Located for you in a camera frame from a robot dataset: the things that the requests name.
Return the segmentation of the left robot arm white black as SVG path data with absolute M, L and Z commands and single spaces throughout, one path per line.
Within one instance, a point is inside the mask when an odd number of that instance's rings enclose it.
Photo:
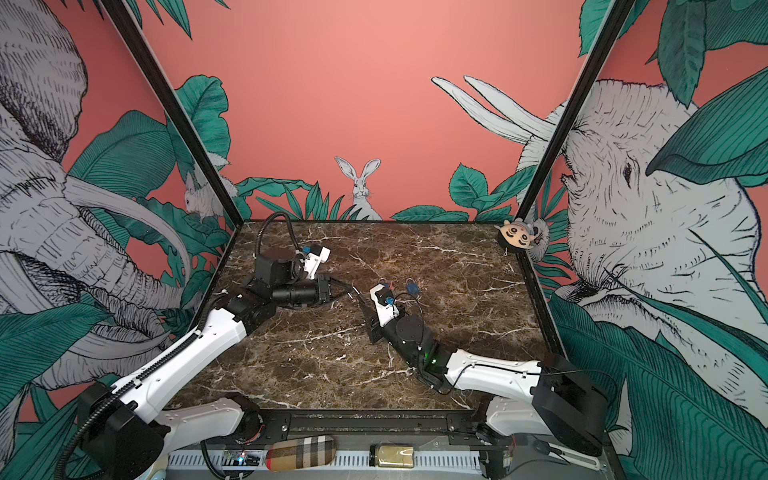
M 77 430 L 53 470 L 68 478 L 72 454 L 96 463 L 95 479 L 138 479 L 172 448 L 178 427 L 160 417 L 169 401 L 222 353 L 244 340 L 280 308 L 330 304 L 350 284 L 320 272 L 330 256 L 321 244 L 254 252 L 252 274 L 212 301 L 198 323 L 168 350 L 112 386 L 97 384 L 78 398 Z

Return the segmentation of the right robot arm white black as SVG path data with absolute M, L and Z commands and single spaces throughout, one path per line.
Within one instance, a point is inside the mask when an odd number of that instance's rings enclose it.
M 602 454 L 608 396 L 564 357 L 515 362 L 448 348 L 419 316 L 392 302 L 360 298 L 358 304 L 371 342 L 385 340 L 429 388 L 441 395 L 457 390 L 491 395 L 482 423 L 493 434 L 550 435 L 580 454 Z

